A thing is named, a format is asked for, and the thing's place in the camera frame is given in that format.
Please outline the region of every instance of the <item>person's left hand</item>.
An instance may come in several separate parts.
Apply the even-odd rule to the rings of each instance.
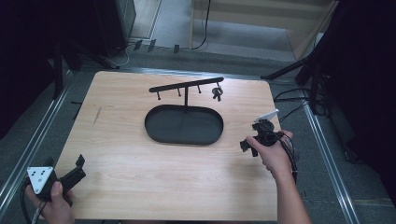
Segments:
[[[62,195],[64,188],[61,182],[56,181],[50,191],[51,203],[47,203],[41,215],[49,224],[71,224],[75,223],[75,217],[69,204],[64,200]],[[41,201],[35,196],[32,186],[27,186],[25,194],[29,197],[35,207],[38,207]]]

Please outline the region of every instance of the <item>wooden tabletop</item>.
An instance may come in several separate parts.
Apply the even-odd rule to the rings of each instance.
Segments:
[[[219,112],[224,130],[209,146],[162,144],[150,139],[145,116],[156,105],[183,105],[177,91],[149,88],[207,77],[99,72],[95,75],[56,166],[58,176],[82,154],[87,174],[74,188],[81,219],[276,220],[276,183],[239,142],[257,135],[251,124],[275,109],[268,83],[225,78],[190,87],[189,105]],[[280,129],[277,117],[272,122]]]

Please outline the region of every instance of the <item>black oval tray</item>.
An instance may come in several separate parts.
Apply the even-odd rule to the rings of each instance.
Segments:
[[[158,105],[146,115],[145,127],[157,142],[205,146],[219,140],[224,122],[211,108]]]

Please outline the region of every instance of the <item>hand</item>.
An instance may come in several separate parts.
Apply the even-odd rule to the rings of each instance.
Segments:
[[[280,131],[280,133],[286,135],[282,137],[282,140],[285,143],[287,143],[287,136],[290,139],[293,137],[293,133],[288,131]],[[291,163],[289,157],[279,141],[276,141],[276,143],[270,147],[265,147],[252,136],[248,136],[246,140],[251,147],[254,147],[259,152],[260,157],[262,158],[262,164],[266,166],[267,170],[271,171],[275,180],[282,175],[291,175]]]
[[[56,181],[52,185],[50,191],[51,203],[47,203],[41,215],[50,224],[71,224],[75,223],[75,218],[69,204],[64,200],[63,193],[64,188],[61,182]],[[35,196],[32,186],[27,186],[25,190],[26,195],[32,201],[35,207],[38,207],[41,201]]]

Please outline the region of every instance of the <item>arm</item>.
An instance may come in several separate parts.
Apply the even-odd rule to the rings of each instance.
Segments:
[[[282,133],[292,138],[292,133],[286,131]],[[276,181],[278,223],[311,223],[291,175],[289,158],[279,141],[271,147],[265,147],[248,136],[247,142],[259,152],[262,164],[271,171]]]
[[[62,192],[64,188],[61,182],[56,181],[52,185],[50,191],[51,203],[46,203],[42,216],[48,221],[49,224],[73,224],[75,218],[69,204],[64,200]],[[31,186],[25,190],[26,195],[32,201],[35,207],[38,207],[41,201],[35,196]]]

